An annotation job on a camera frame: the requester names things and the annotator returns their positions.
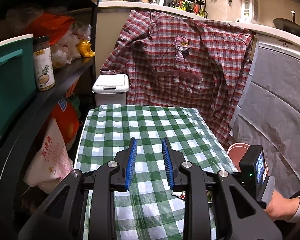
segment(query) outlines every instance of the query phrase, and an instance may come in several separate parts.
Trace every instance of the kitchen counter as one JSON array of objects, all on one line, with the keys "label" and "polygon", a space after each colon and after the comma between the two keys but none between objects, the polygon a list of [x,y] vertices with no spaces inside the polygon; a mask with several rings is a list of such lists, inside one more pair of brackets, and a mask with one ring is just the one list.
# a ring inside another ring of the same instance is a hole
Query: kitchen counter
[{"label": "kitchen counter", "polygon": [[[181,11],[175,8],[157,5],[157,4],[149,4],[149,3],[140,3],[140,2],[101,2],[99,3],[100,12],[106,12],[110,8],[126,8],[126,9],[145,9],[145,10],[155,10],[160,12],[165,12],[168,14],[172,14],[174,16],[197,19],[197,20],[207,20],[201,16],[195,15],[193,13],[189,13],[186,11]],[[274,38],[279,38],[285,41],[288,41],[292,44],[295,44],[300,47],[300,37],[295,36],[291,33],[287,33],[285,31],[275,29],[265,25],[252,24],[252,23],[241,23],[241,22],[228,22],[229,24],[236,25],[242,28],[250,29],[257,34],[263,34]]]}]

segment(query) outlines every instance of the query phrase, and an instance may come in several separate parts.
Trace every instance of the handheld controller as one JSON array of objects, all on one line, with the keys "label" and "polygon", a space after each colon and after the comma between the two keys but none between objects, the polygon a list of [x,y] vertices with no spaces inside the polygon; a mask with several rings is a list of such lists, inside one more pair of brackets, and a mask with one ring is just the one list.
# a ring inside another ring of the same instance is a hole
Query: handheld controller
[{"label": "handheld controller", "polygon": [[261,145],[251,145],[239,163],[241,172],[234,173],[243,188],[265,209],[274,190],[274,176],[266,173]]}]

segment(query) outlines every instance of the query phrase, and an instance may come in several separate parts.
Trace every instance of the human hand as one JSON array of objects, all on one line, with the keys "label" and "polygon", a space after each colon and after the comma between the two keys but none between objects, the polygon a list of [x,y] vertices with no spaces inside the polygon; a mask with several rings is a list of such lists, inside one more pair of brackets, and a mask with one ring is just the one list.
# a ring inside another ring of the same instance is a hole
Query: human hand
[{"label": "human hand", "polygon": [[279,192],[273,191],[271,201],[264,210],[272,221],[290,220],[297,212],[300,204],[298,197],[288,199],[284,198]]}]

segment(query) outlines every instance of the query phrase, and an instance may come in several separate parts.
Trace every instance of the small display screen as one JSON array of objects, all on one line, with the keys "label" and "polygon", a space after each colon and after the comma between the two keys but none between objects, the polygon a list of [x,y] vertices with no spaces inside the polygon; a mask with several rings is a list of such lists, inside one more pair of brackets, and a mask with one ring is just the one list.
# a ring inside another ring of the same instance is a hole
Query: small display screen
[{"label": "small display screen", "polygon": [[260,152],[260,155],[258,157],[258,160],[257,160],[257,163],[256,163],[256,170],[257,170],[257,184],[259,184],[260,180],[263,177],[263,173],[265,171],[265,165],[263,163],[262,152]]}]

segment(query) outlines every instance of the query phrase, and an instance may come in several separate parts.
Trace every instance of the yellow bag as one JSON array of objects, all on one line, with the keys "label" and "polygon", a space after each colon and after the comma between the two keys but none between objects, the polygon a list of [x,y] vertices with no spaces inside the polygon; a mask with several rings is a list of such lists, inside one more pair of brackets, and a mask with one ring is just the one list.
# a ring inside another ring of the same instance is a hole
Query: yellow bag
[{"label": "yellow bag", "polygon": [[88,40],[81,40],[78,44],[78,51],[82,57],[93,57],[95,53],[91,50],[91,43]]}]

